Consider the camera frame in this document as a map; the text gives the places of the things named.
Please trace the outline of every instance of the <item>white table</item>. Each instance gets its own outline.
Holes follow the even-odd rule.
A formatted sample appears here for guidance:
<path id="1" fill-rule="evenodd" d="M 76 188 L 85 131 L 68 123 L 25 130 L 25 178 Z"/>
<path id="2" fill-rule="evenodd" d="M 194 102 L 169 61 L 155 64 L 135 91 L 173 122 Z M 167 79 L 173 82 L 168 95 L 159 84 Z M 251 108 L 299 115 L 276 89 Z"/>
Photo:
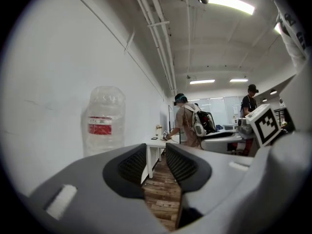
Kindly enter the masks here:
<path id="1" fill-rule="evenodd" d="M 153 165 L 152 165 L 152 154 L 151 154 L 151 147 L 155 147 L 158 152 L 158 160 L 161 161 L 161 153 L 162 150 L 166 148 L 166 143 L 172 143 L 172 144 L 179 144 L 179 135 L 172 136 L 172 139 L 164 141 L 162 139 L 149 139 L 146 142 L 146 164 L 147 164 L 147 170 L 148 170 L 148 176 L 149 178 L 153 178 Z"/>

